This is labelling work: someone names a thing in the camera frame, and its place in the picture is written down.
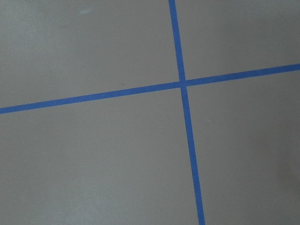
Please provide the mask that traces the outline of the blue tape strip crosswise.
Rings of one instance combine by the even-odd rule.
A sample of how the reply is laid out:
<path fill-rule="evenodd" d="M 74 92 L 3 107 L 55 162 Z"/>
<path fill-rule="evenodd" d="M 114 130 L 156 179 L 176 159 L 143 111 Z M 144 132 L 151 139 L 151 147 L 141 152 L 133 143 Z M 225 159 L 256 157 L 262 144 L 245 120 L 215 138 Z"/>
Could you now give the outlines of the blue tape strip crosswise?
<path fill-rule="evenodd" d="M 237 72 L 237 73 L 231 73 L 225 75 L 196 78 L 196 79 L 186 80 L 184 82 L 168 82 L 168 83 L 155 84 L 150 86 L 115 90 L 115 91 L 89 94 L 89 95 L 83 95 L 77 97 L 68 97 L 68 98 L 48 100 L 48 101 L 29 103 L 23 105 L 2 107 L 0 109 L 0 113 L 1 114 L 15 113 L 21 111 L 35 110 L 40 108 L 55 107 L 60 105 L 70 105 L 70 104 L 77 104 L 81 102 L 96 101 L 101 99 L 116 98 L 116 97 L 136 95 L 136 94 L 149 93 L 149 92 L 157 92 L 162 90 L 172 90 L 172 89 L 184 88 L 184 87 L 186 88 L 186 87 L 198 86 L 198 85 L 204 85 L 210 83 L 219 83 L 219 82 L 225 82 L 231 80 L 299 71 L 299 69 L 300 69 L 300 65 L 298 63 L 292 65 L 279 66 L 279 67 L 270 67 L 270 68 L 264 68 L 258 70 Z"/>

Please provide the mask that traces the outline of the blue tape strip lengthwise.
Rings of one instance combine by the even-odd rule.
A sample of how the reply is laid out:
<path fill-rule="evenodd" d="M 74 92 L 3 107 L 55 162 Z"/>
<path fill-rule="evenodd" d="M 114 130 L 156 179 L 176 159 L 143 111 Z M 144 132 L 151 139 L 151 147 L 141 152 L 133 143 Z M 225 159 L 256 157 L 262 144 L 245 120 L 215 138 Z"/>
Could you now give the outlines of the blue tape strip lengthwise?
<path fill-rule="evenodd" d="M 201 183 L 200 183 L 200 176 L 198 171 L 198 163 L 197 163 L 196 150 L 195 150 L 194 132 L 193 132 L 193 126 L 191 120 L 191 113 L 190 113 L 187 80 L 185 75 L 184 60 L 182 54 L 176 2 L 175 0 L 169 0 L 168 4 L 169 4 L 170 17 L 172 23 L 172 33 L 173 33 L 174 48 L 176 54 L 176 63 L 178 68 L 178 76 L 180 82 L 180 92 L 181 92 L 181 100 L 182 100 L 183 114 L 185 120 L 193 187 L 195 193 L 196 211 L 197 211 L 198 223 L 200 225 L 204 225 L 205 218 L 204 218 L 203 200 L 202 200 L 202 193 L 201 193 Z"/>

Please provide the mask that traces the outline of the brown paper table cover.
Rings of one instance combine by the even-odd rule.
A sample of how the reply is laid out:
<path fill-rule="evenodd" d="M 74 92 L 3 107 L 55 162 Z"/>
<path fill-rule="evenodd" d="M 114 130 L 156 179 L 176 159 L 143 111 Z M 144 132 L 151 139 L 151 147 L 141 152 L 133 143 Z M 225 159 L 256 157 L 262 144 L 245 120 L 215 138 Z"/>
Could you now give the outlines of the brown paper table cover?
<path fill-rule="evenodd" d="M 297 0 L 175 0 L 186 80 L 300 64 Z M 3 0 L 0 108 L 179 82 L 168 0 Z M 300 70 L 187 87 L 205 225 L 300 222 Z M 180 88 L 0 114 L 3 225 L 199 225 Z"/>

